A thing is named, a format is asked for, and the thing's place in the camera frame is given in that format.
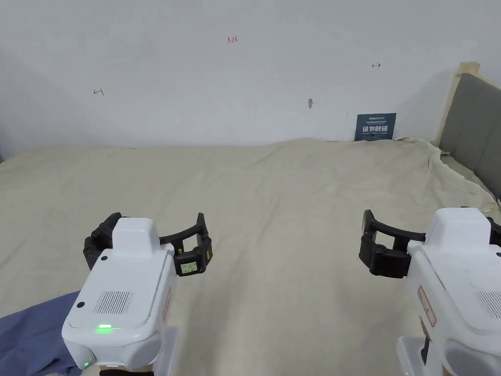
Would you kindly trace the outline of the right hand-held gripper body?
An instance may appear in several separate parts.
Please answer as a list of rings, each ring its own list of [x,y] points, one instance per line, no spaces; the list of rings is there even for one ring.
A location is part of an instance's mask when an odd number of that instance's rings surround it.
[[[400,337],[405,376],[501,373],[501,258],[492,223],[476,208],[443,208],[423,242],[408,244],[406,276],[423,337]]]

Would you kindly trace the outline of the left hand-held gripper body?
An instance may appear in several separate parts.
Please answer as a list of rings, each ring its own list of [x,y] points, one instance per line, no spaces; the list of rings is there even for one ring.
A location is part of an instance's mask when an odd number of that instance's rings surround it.
[[[62,327],[77,367],[130,370],[151,365],[170,376],[178,330],[167,324],[177,274],[174,247],[162,245],[148,218],[121,218]]]

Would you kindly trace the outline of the person's left hand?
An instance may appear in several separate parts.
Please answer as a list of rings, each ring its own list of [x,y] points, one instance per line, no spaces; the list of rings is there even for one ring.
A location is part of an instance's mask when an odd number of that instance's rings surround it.
[[[148,364],[139,369],[126,369],[124,367],[119,368],[119,373],[121,376],[154,376],[154,364]]]

